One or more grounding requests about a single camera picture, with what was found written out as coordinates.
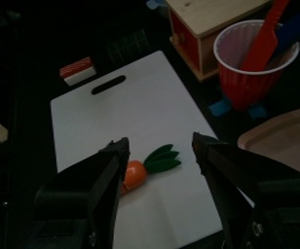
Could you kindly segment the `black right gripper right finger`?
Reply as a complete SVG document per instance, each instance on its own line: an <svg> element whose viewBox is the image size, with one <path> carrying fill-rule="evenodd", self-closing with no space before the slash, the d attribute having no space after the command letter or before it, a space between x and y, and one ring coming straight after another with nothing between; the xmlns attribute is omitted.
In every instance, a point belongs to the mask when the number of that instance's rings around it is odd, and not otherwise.
<svg viewBox="0 0 300 249"><path fill-rule="evenodd" d="M300 249L300 171L200 133L192 147L221 217L224 249Z"/></svg>

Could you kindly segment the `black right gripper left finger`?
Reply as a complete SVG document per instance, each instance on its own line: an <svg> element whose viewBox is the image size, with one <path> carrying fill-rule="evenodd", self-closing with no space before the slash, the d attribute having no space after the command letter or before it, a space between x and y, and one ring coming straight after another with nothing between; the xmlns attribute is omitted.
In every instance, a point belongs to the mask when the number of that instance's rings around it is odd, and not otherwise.
<svg viewBox="0 0 300 249"><path fill-rule="evenodd" d="M26 249L113 249L127 160L123 138L39 188Z"/></svg>

